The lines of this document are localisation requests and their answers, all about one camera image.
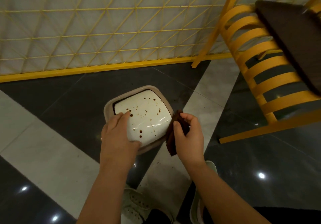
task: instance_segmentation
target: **person's right hand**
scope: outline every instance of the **person's right hand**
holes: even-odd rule
[[[174,122],[177,155],[186,169],[193,166],[204,165],[204,137],[201,125],[198,122],[197,117],[191,114],[183,112],[180,116],[184,118],[191,127],[189,133],[185,136],[180,123],[178,121]]]

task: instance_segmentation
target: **dark brown seat cushion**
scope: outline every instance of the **dark brown seat cushion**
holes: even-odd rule
[[[308,88],[321,95],[321,19],[302,5],[256,1],[256,13]]]

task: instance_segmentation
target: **person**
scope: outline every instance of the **person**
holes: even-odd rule
[[[270,223],[206,164],[203,156],[204,138],[197,117],[187,113],[180,115],[189,123],[190,131],[185,136],[181,125],[174,122],[177,155],[195,183],[211,223]],[[129,116],[129,112],[119,113],[102,129],[99,173],[77,224],[118,224],[122,208],[123,212],[135,215],[135,223],[173,222],[166,210],[148,206],[151,201],[144,204],[146,198],[142,194],[130,188],[125,189],[127,174],[141,146],[139,141],[130,142],[127,138]]]

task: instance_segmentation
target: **yellow chair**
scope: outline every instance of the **yellow chair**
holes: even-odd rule
[[[271,50],[280,50],[278,45],[273,41],[266,41],[254,45],[244,52],[240,52],[239,48],[250,41],[251,39],[271,36],[269,32],[264,28],[264,25],[256,16],[251,16],[250,14],[254,12],[253,6],[240,5],[233,7],[236,0],[227,0],[220,20],[217,23],[215,29],[210,35],[209,40],[206,45],[203,47],[202,51],[199,53],[198,57],[192,64],[192,67],[195,68],[202,58],[208,53],[212,45],[214,44],[216,38],[219,34],[223,37],[227,47],[229,48],[236,64],[238,65],[240,72],[244,76],[252,94],[254,95],[256,101],[258,102],[265,118],[267,119],[268,125],[260,127],[257,129],[249,130],[246,132],[238,133],[232,136],[224,137],[220,139],[220,143],[227,143],[235,140],[245,139],[249,137],[254,137],[266,133],[277,132],[285,129],[290,129],[317,121],[321,121],[321,109],[303,113],[297,116],[293,116],[286,120],[277,120],[274,112],[298,105],[305,102],[311,102],[315,100],[320,100],[321,97],[315,95],[311,91],[300,91],[280,98],[276,98],[272,101],[267,102],[264,93],[277,88],[279,86],[290,84],[294,82],[302,82],[301,78],[296,72],[284,73],[281,75],[274,76],[268,80],[263,81],[260,84],[256,84],[254,77],[270,68],[274,68],[282,65],[289,65],[289,62],[285,56],[275,56],[266,60],[262,60],[258,64],[254,65],[251,68],[248,68],[246,62],[251,59],[253,56],[258,56],[259,60],[264,57],[264,55]],[[318,3],[319,0],[310,0],[307,2],[306,7],[312,9],[316,13],[321,11],[321,3]],[[239,14],[249,14],[235,22],[231,23],[231,19]],[[249,31],[240,35],[237,39],[232,40],[232,37],[235,33],[247,27],[254,27]]]

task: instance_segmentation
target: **shoe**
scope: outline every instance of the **shoe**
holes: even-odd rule
[[[150,212],[154,209],[163,212],[170,223],[174,222],[174,217],[165,208],[160,207],[152,199],[142,195],[137,190],[125,188],[122,202],[122,214],[134,224],[141,224],[147,220]]]
[[[217,173],[216,166],[212,161],[205,161],[206,165]],[[195,190],[195,196],[192,202],[191,210],[189,211],[189,218],[192,224],[204,224],[203,222],[203,210],[204,203],[199,195],[197,189]]]

